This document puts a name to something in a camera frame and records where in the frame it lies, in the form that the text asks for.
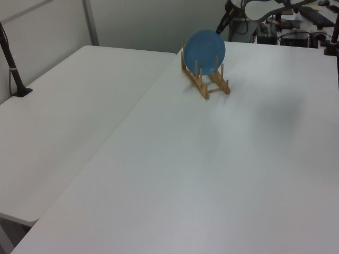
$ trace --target wire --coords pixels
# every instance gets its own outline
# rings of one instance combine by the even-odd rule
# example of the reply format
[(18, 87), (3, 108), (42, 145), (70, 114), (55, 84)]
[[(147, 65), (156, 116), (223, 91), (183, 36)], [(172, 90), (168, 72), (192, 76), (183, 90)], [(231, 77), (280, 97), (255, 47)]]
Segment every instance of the wire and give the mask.
[(286, 33), (286, 34), (283, 34), (283, 35), (279, 36), (277, 39), (279, 40), (280, 38), (283, 38), (283, 37), (285, 37), (285, 36), (289, 36), (289, 35), (292, 35), (292, 34), (298, 34), (298, 33), (307, 33), (307, 34), (311, 34), (311, 33), (309, 33), (309, 32), (301, 32), (301, 31), (299, 31), (299, 32), (290, 32), (290, 33)]
[(13, 96), (12, 89), (11, 89), (11, 70), (10, 70), (10, 82), (9, 82), (9, 84), (10, 84), (10, 94), (11, 94), (11, 96)]
[(230, 27), (235, 33), (240, 34), (240, 35), (244, 35), (244, 34), (246, 34), (246, 33), (248, 32), (248, 21), (247, 21), (247, 18), (246, 18), (246, 15), (245, 15), (245, 11), (244, 11), (244, 8), (243, 8), (243, 1), (244, 1), (244, 0), (242, 0), (242, 1), (240, 2), (240, 9), (242, 10), (242, 13), (243, 13), (243, 15), (244, 15), (245, 24), (246, 24), (246, 31), (245, 31), (245, 32), (242, 32), (242, 33), (239, 33), (239, 32), (237, 32), (237, 31), (232, 27), (231, 23), (228, 24), (229, 27)]

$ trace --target white wall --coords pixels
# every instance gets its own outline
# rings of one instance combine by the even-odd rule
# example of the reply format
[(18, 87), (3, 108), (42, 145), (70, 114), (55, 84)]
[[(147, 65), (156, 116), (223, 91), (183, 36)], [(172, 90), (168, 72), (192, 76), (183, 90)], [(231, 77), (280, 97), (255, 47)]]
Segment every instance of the white wall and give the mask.
[[(3, 27), (24, 85), (91, 44), (81, 0), (54, 0)], [(1, 50), (0, 104), (9, 97), (8, 64)]]
[[(215, 30), (226, 0), (90, 0), (100, 46), (178, 53), (182, 37)], [(228, 29), (222, 36), (227, 40)]]

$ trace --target plate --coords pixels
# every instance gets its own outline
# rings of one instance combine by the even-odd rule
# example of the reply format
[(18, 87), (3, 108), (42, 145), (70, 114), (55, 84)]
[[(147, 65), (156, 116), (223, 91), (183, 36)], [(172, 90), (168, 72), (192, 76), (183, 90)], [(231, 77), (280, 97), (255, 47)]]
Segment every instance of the plate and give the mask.
[(219, 58), (220, 67), (225, 53), (225, 43), (220, 35), (213, 30), (200, 30), (187, 40), (184, 61), (187, 68), (195, 74), (195, 61), (198, 60), (202, 74), (210, 75), (216, 71), (216, 56)]

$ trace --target white tabletop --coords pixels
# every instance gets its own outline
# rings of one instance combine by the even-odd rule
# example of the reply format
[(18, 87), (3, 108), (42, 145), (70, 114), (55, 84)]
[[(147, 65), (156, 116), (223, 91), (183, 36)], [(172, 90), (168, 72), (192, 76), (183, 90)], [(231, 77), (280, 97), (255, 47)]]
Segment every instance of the white tabletop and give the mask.
[(32, 225), (175, 54), (86, 46), (0, 106), (0, 217)]
[(177, 55), (13, 254), (337, 254), (336, 58), (228, 42), (224, 63), (206, 101)]

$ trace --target floor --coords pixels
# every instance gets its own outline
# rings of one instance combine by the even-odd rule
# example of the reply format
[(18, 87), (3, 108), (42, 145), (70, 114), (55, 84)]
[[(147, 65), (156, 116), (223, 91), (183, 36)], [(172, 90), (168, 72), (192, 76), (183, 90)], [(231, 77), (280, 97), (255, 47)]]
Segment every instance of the floor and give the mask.
[(10, 254), (29, 230), (28, 226), (0, 219), (0, 254)]

